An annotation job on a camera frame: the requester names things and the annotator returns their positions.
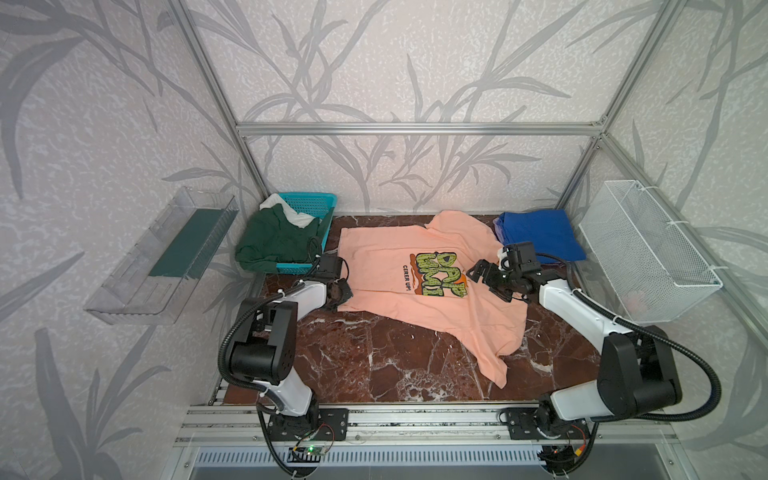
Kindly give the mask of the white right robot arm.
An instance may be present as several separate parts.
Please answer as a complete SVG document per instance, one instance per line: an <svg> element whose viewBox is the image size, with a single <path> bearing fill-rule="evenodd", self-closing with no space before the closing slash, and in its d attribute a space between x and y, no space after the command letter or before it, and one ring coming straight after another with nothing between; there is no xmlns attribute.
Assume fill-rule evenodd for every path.
<svg viewBox="0 0 768 480"><path fill-rule="evenodd" d="M556 269L502 270L478 261L466 276L504 301L533 296L581 334L600 354L597 377L556 390L542 408L560 421L638 418L682 400L673 349L666 334L650 327L624 327L618 317L572 287Z"/></svg>

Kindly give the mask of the pink graphic t-shirt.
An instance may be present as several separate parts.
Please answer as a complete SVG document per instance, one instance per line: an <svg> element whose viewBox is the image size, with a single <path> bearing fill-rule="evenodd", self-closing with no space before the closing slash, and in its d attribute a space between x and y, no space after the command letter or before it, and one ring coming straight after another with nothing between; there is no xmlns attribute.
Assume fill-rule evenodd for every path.
<svg viewBox="0 0 768 480"><path fill-rule="evenodd" d="M350 269L352 297L340 308L450 334L503 388L503 359L522 344L528 307L467 276L480 260L496 262L501 247L488 225L460 211L443 211L424 226L344 228L338 254Z"/></svg>

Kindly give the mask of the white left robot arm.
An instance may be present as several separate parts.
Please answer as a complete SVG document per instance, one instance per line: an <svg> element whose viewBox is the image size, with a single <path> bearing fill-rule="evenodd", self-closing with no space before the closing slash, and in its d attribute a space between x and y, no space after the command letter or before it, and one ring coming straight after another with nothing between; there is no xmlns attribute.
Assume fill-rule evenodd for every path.
<svg viewBox="0 0 768 480"><path fill-rule="evenodd" d="M276 414L314 421L318 416L316 395L294 368L298 321L318 309L334 310L351 298L345 279L311 279L270 297L243 301L219 347L221 377L264 395Z"/></svg>

